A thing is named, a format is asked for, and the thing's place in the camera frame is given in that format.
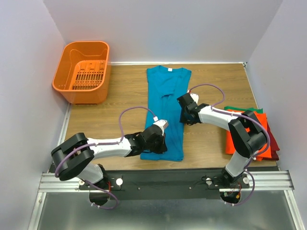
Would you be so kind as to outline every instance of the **black mounting plate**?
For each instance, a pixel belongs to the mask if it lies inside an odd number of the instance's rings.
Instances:
[[[208,172],[202,178],[202,180],[206,181],[207,178],[211,179],[212,181],[212,184],[207,184],[208,189],[237,188],[238,184],[241,184],[241,188],[249,188],[249,184],[243,182],[243,179],[247,178],[247,175],[245,173],[242,174],[232,186],[227,186],[227,187],[223,185],[222,180],[220,179],[221,174]]]

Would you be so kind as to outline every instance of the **plastic laundry basket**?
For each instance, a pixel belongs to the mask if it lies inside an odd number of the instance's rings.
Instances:
[[[73,104],[98,104],[107,96],[111,65],[105,42],[73,42],[62,53],[52,86]]]

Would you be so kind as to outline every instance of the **wooden tabletop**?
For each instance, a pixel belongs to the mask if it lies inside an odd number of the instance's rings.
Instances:
[[[212,83],[226,94],[226,100],[217,108],[234,106],[255,107],[242,64],[165,65],[170,68],[187,68],[192,71],[189,88],[201,83]],[[89,138],[119,138],[118,116],[126,108],[147,106],[146,69],[154,66],[113,66],[108,97],[99,105],[74,105],[72,107],[66,138],[84,132]],[[199,103],[213,104],[221,100],[221,93],[210,86],[193,90],[200,97]],[[146,111],[135,109],[123,115],[125,134],[144,130]],[[224,167],[231,156],[225,154],[225,130],[209,125],[185,126],[183,140],[184,160],[146,161],[139,156],[109,157],[94,161],[106,170],[180,169]],[[257,161],[251,166],[275,166],[275,161]]]

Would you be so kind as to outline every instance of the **screw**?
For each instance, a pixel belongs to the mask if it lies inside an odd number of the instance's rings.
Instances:
[[[248,179],[247,177],[244,177],[244,178],[243,178],[243,182],[244,182],[245,184],[249,184],[249,179]]]
[[[207,178],[207,179],[206,179],[206,184],[207,184],[207,185],[211,185],[211,184],[212,184],[212,180],[211,180],[210,178]]]
[[[82,186],[82,185],[84,185],[85,184],[85,182],[83,181],[83,180],[79,180],[79,185],[80,186]]]

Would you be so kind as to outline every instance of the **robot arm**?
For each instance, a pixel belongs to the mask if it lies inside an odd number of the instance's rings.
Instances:
[[[167,126],[166,120],[158,120],[143,132],[125,135],[122,141],[120,141],[121,138],[86,138],[84,133],[77,133],[51,152],[54,164],[58,167],[60,162],[74,149],[87,145],[65,161],[59,169],[58,177],[61,181],[78,177],[98,187],[104,187],[107,183],[104,168],[101,165],[90,164],[90,161],[112,156],[136,156],[145,150],[162,154],[167,151],[164,133]]]
[[[181,106],[181,123],[188,125],[209,123],[230,131],[236,151],[230,162],[222,169],[221,179],[225,187],[235,183],[249,165],[253,155],[267,143],[261,128],[250,120],[223,114],[226,111],[212,109],[208,104],[197,105],[197,94],[186,93],[177,100]],[[245,111],[242,114],[259,122],[252,111]]]

